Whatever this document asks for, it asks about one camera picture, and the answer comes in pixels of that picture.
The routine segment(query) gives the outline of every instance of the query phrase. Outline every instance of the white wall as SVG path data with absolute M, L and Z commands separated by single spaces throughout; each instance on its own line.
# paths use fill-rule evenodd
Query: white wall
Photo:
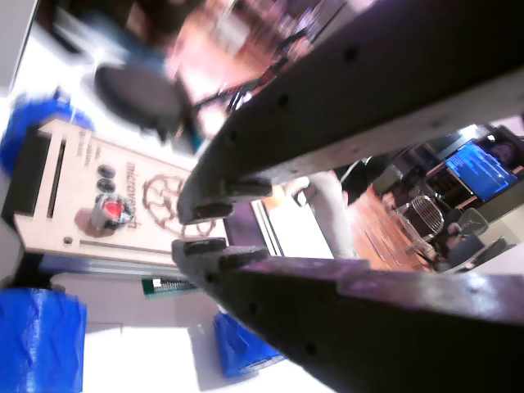
M 510 244 L 524 242 L 524 205 L 492 222 L 490 228 L 480 235 L 480 238 L 487 244 L 501 236 L 504 236 Z
M 503 125 L 515 135 L 524 137 L 524 124 L 522 123 L 521 116 L 507 117 L 506 119 L 492 121 L 491 125 L 494 125 L 495 127 Z

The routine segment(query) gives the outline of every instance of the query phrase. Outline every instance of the wooden panel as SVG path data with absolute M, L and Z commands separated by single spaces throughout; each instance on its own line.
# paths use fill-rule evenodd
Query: wooden panel
M 355 248 L 369 260 L 372 269 L 392 271 L 427 271 L 422 259 L 410 250 L 411 241 L 401 226 L 387 214 L 370 187 L 348 207 L 352 218 Z

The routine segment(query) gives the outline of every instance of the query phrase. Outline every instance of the blue screen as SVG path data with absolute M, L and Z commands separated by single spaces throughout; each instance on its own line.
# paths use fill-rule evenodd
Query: blue screen
M 466 143 L 445 163 L 483 201 L 517 181 L 515 174 L 473 142 Z

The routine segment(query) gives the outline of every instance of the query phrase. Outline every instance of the chair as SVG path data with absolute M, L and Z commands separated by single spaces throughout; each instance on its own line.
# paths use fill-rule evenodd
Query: chair
M 486 219 L 475 209 L 464 211 L 457 224 L 460 226 L 464 236 L 480 236 L 490 227 Z
M 416 196 L 410 203 L 401 206 L 395 212 L 398 215 L 405 215 L 409 208 L 413 208 L 414 212 L 425 223 L 430 231 L 427 235 L 422 237 L 423 241 L 429 242 L 432 238 L 440 233 L 444 227 L 444 217 L 440 209 L 428 196 Z

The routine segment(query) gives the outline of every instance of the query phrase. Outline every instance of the blue object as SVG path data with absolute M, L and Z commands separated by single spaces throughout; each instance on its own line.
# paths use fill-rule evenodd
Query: blue object
M 0 165 L 10 176 L 13 175 L 13 169 L 24 143 L 27 128 L 53 116 L 60 117 L 85 129 L 94 130 L 92 121 L 83 112 L 72 107 L 70 99 L 64 97 L 64 94 L 59 90 L 51 98 L 18 101 L 9 119 L 2 143 L 0 143 Z
M 215 335 L 226 378 L 240 377 L 284 359 L 272 346 L 227 314 L 215 316 Z
M 65 293 L 0 291 L 0 392 L 82 391 L 86 317 Z
M 473 142 L 466 143 L 445 163 L 483 201 L 517 181 L 515 174 Z

